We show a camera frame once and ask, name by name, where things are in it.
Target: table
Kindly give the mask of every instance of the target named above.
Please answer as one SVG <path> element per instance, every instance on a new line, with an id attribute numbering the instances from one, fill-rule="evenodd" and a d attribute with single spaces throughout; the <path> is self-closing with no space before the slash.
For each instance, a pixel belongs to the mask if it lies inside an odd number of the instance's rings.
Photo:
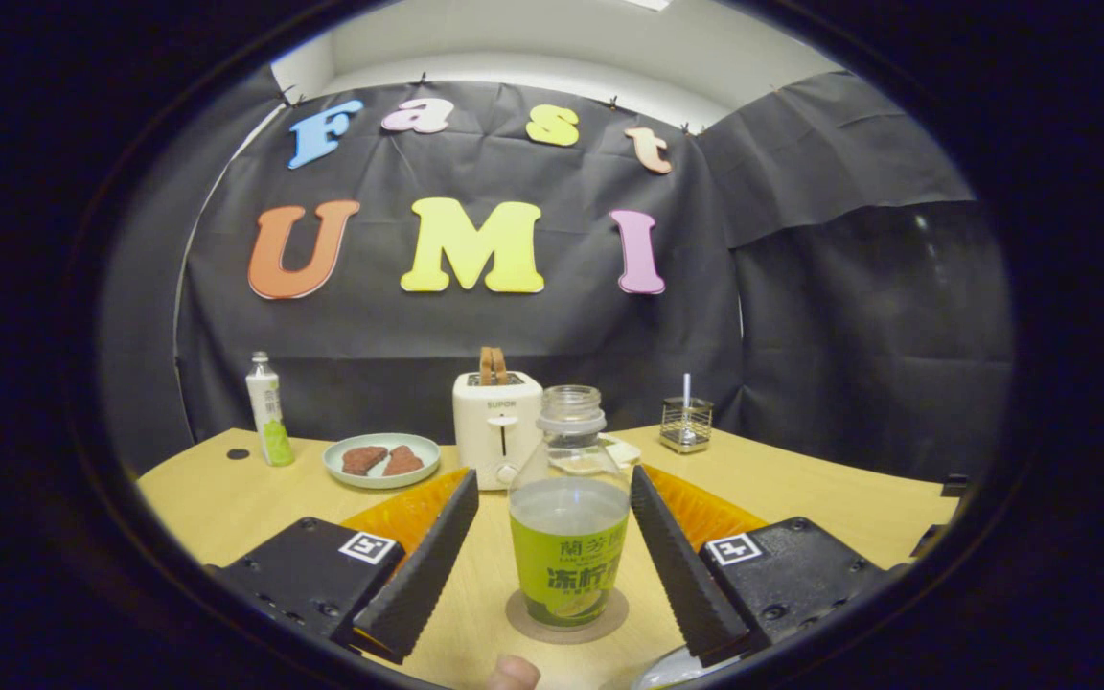
<path id="1" fill-rule="evenodd" d="M 881 567 L 909 560 L 925 530 L 947 523 L 956 498 L 938 484 L 878 475 L 714 431 L 710 447 L 678 455 L 657 442 L 657 426 L 613 432 L 641 450 L 640 461 L 683 477 L 774 523 L 803 516 Z M 157 517 L 198 563 L 227 566 L 304 516 L 347 519 L 403 489 L 363 490 L 335 480 L 321 461 L 326 440 L 294 438 L 295 463 L 267 467 L 254 432 L 233 428 L 176 455 L 140 477 Z M 227 458 L 232 448 L 251 457 Z M 455 446 L 442 447 L 443 476 L 460 467 Z M 683 645 L 636 520 L 616 580 L 629 599 L 625 624 L 584 645 L 537 643 L 505 618 L 518 590 L 505 493 L 482 490 L 479 510 L 446 590 L 403 665 L 376 664 L 446 687 L 474 689 L 498 654 L 534 662 L 540 690 L 623 690 L 658 657 Z"/>

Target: cork coaster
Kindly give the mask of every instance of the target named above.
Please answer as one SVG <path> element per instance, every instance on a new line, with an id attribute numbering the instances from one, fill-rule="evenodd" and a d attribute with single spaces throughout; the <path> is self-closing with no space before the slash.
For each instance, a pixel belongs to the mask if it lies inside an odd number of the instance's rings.
<path id="1" fill-rule="evenodd" d="M 535 623 L 533 617 L 527 614 L 526 599 L 522 598 L 521 591 L 518 591 L 505 603 L 505 617 L 509 619 L 509 625 L 513 625 L 513 629 L 535 641 L 549 645 L 582 645 L 582 643 L 594 643 L 595 639 L 616 631 L 628 618 L 628 599 L 622 591 L 613 588 L 603 615 L 583 625 L 582 628 L 560 629 Z"/>

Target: toaster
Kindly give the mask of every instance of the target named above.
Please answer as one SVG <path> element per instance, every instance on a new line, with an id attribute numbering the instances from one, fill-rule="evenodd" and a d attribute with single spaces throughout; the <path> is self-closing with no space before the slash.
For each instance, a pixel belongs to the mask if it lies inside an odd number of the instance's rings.
<path id="1" fill-rule="evenodd" d="M 479 385 L 479 373 L 454 381 L 454 437 L 464 467 L 475 468 L 481 490 L 508 488 L 543 438 L 534 426 L 543 386 L 520 371 L 508 383 Z"/>

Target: bottle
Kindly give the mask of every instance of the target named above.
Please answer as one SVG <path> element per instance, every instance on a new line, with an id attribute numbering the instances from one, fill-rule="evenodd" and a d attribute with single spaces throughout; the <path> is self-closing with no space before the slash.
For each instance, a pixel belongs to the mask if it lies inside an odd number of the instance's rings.
<path id="1" fill-rule="evenodd" d="M 628 527 L 629 481 L 599 443 L 599 391 L 543 390 L 543 440 L 509 485 L 509 528 L 531 619 L 580 628 L 604 613 Z"/>
<path id="2" fill-rule="evenodd" d="M 254 352 L 254 368 L 245 375 L 250 404 L 254 407 L 254 427 L 263 440 L 263 457 L 272 467 L 290 466 L 295 459 L 279 411 L 279 374 L 267 363 L 266 352 Z"/>

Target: yellow letter m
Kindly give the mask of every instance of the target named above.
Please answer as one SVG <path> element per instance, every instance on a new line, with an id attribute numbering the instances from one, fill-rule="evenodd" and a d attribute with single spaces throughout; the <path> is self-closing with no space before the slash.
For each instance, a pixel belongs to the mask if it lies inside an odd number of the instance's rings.
<path id="1" fill-rule="evenodd" d="M 442 270 L 442 252 L 464 289 L 471 289 L 488 257 L 491 270 L 482 283 L 493 293 L 539 293 L 543 276 L 534 269 L 534 222 L 539 206 L 506 201 L 476 230 L 457 200 L 428 198 L 411 205 L 420 215 L 420 236 L 411 272 L 399 280 L 408 293 L 440 293 L 450 285 Z"/>

